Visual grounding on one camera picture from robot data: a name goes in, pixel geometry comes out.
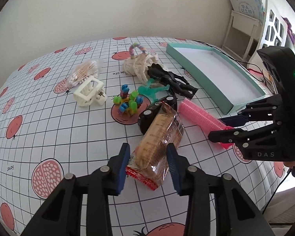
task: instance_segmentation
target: green toy piece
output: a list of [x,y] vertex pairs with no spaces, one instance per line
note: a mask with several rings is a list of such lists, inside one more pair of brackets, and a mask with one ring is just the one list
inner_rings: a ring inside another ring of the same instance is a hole
[[134,90],[133,92],[131,92],[129,99],[134,101],[138,95],[139,95],[139,92]]
[[148,80],[146,87],[140,86],[138,88],[139,94],[144,95],[148,98],[151,98],[153,102],[158,100],[155,95],[157,92],[163,91],[163,90],[169,90],[169,87],[170,87],[169,85],[167,85],[165,87],[150,88],[150,85],[154,82],[155,80],[151,78],[150,80]]
[[130,100],[129,101],[129,107],[130,107],[130,109],[132,111],[132,114],[135,114],[135,113],[138,112],[138,104],[135,101]]
[[114,96],[113,103],[115,105],[120,105],[120,102],[121,102],[121,97],[120,96]]

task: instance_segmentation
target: pomegranate print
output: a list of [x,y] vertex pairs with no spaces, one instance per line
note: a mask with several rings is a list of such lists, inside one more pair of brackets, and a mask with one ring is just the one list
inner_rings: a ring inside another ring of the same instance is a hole
[[59,82],[55,88],[54,88],[54,92],[56,94],[60,94],[60,93],[64,93],[64,92],[69,92],[69,89],[73,88],[73,86],[67,87],[66,83],[67,83],[68,78],[62,80],[61,82]]
[[237,157],[237,159],[242,162],[242,163],[245,163],[245,164],[248,164],[251,162],[251,160],[246,160],[244,159],[243,155],[242,155],[242,152],[238,149],[238,147],[236,145],[233,146],[233,150],[234,150],[234,153]]
[[39,67],[39,64],[36,64],[34,66],[32,66],[28,71],[27,71],[27,75],[30,74],[31,72],[33,72],[37,67]]
[[4,106],[2,113],[5,114],[9,111],[10,107],[13,105],[15,100],[15,97],[12,97],[9,99],[8,103],[6,103],[6,105]]
[[42,161],[32,174],[32,187],[40,198],[47,198],[64,178],[64,171],[55,159]]
[[192,77],[192,75],[186,69],[184,70],[184,72],[185,72],[185,75],[187,75],[190,79],[193,79],[194,80],[194,78]]
[[161,42],[159,45],[166,48],[167,47],[167,42]]
[[86,54],[87,52],[90,52],[93,48],[88,47],[88,48],[84,48],[82,50],[77,51],[76,53],[74,53],[75,55],[82,55],[82,54]]

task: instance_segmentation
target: colorful toy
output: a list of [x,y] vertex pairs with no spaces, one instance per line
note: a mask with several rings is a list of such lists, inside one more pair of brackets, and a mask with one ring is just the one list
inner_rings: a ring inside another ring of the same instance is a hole
[[131,92],[130,95],[128,95],[128,93],[128,85],[122,85],[120,88],[120,96],[114,96],[113,103],[116,106],[119,106],[118,113],[133,116],[138,112],[138,108],[142,105],[143,97],[139,96],[139,92],[135,90]]
[[102,106],[107,100],[104,91],[104,83],[93,76],[89,76],[73,93],[73,98],[79,106],[89,106],[94,101]]
[[[213,117],[187,98],[185,98],[184,101],[180,103],[178,112],[189,121],[195,122],[197,125],[199,125],[207,134],[210,131],[233,129],[233,127],[226,126],[223,122]],[[233,143],[220,144],[225,149],[228,149],[233,145]]]
[[169,85],[165,86],[165,87],[155,87],[155,88],[150,88],[150,85],[152,83],[154,83],[155,80],[154,79],[150,79],[148,80],[147,82],[147,85],[146,87],[144,86],[140,86],[138,88],[138,92],[141,94],[141,95],[144,95],[148,98],[151,98],[152,99],[152,102],[155,102],[157,101],[157,98],[156,98],[156,93],[159,92],[159,91],[163,91],[163,90],[169,90]]

